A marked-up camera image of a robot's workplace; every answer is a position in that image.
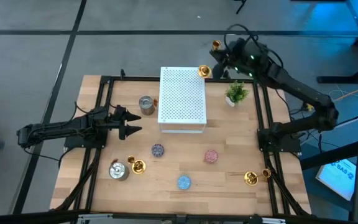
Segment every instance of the white perforated box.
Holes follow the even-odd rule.
[[[198,68],[161,67],[159,124],[206,125],[205,82],[197,71]]]

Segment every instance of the wooden table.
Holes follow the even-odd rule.
[[[85,75],[78,96],[78,105],[86,111],[94,107],[101,76]],[[245,172],[261,173],[263,155],[259,151],[258,128],[254,92],[246,84],[248,97],[231,108],[224,100],[228,83],[206,83],[207,125],[203,134],[161,133],[157,111],[144,116],[138,105],[139,98],[149,95],[158,99],[159,82],[115,81],[112,105],[125,106],[131,113],[142,116],[130,122],[143,129],[125,141],[118,139],[117,130],[109,132],[106,147],[102,150],[94,190],[93,212],[126,213],[186,213],[197,215],[271,215],[267,181],[260,179],[256,186],[244,183]],[[260,100],[267,125],[262,90]],[[268,89],[274,121],[287,122],[288,111],[274,90]],[[77,111],[76,116],[83,115]],[[156,158],[151,154],[154,144],[162,144],[165,154]],[[203,162],[204,153],[214,149],[219,153],[215,164]],[[58,173],[51,208],[60,205],[77,184],[85,149],[69,152]],[[128,156],[145,161],[143,174],[132,171],[126,181],[112,179],[109,166],[113,159],[127,164]],[[299,160],[280,153],[285,183],[304,210],[310,205]],[[191,177],[189,190],[177,187],[181,175]],[[280,191],[275,187],[279,212],[282,212]],[[81,206],[85,206],[88,187],[83,191]]]

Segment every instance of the tin can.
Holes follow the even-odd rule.
[[[142,96],[139,100],[139,106],[142,114],[151,115],[154,113],[154,101],[149,96]]]
[[[109,174],[113,179],[123,181],[129,176],[129,169],[120,162],[113,162],[109,169]]]

